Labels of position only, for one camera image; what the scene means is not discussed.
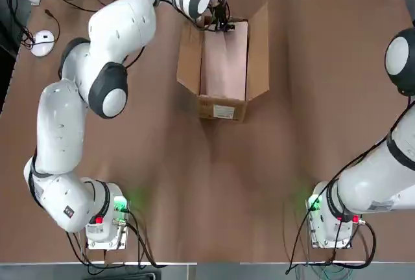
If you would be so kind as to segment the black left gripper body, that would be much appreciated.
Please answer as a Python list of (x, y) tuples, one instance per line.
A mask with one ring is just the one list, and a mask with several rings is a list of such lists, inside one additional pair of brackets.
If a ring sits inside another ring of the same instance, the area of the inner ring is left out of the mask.
[(228, 18), (228, 2), (227, 0), (211, 0), (210, 8), (212, 16), (215, 19)]

